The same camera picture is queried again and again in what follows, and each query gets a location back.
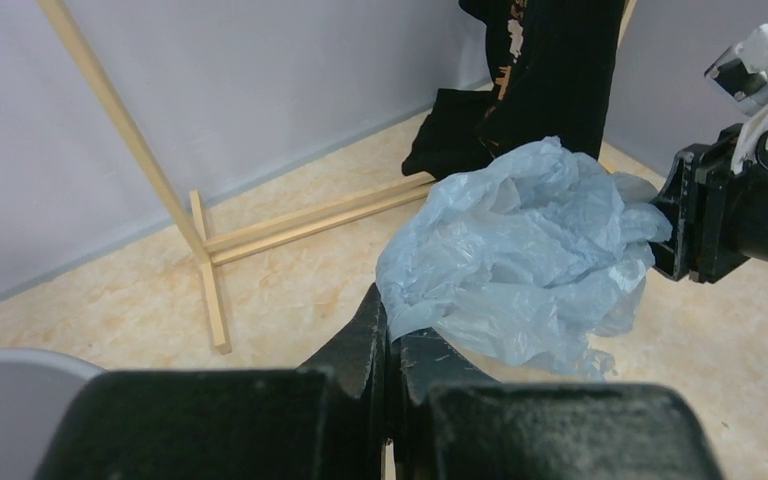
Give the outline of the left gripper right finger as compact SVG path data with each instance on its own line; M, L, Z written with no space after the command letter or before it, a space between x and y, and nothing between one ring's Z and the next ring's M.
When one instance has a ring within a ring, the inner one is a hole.
M432 328L394 341L394 455L410 457L411 411L421 405L436 384L494 384Z

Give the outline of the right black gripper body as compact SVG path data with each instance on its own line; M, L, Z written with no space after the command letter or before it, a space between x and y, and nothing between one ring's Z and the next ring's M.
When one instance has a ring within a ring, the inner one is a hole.
M749 259L724 243L727 216L742 184L730 165L740 128L734 124L710 145L696 143L677 152L652 201L672 226L669 239L650 244L655 271L670 280L713 284Z

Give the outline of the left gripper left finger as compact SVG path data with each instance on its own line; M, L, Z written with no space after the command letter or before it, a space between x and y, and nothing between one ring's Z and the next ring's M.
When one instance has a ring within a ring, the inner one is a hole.
M302 367L326 373L320 412L323 464L383 464L387 441L387 317L372 284L355 314Z

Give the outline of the light blue trash bag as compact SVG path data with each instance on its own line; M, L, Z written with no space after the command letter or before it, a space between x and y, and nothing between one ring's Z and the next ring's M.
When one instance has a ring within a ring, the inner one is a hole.
M433 328L509 365L603 379L614 357L589 340L632 329L672 234L656 193L556 137L446 177L378 259L390 337Z

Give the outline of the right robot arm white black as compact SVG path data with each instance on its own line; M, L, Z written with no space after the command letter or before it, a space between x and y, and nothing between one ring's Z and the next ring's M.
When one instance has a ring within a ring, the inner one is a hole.
M739 130L732 125L716 143L675 155L653 201L673 227L669 239L651 245L664 277L716 283L750 259L768 263L768 150L756 146L743 171L732 172Z

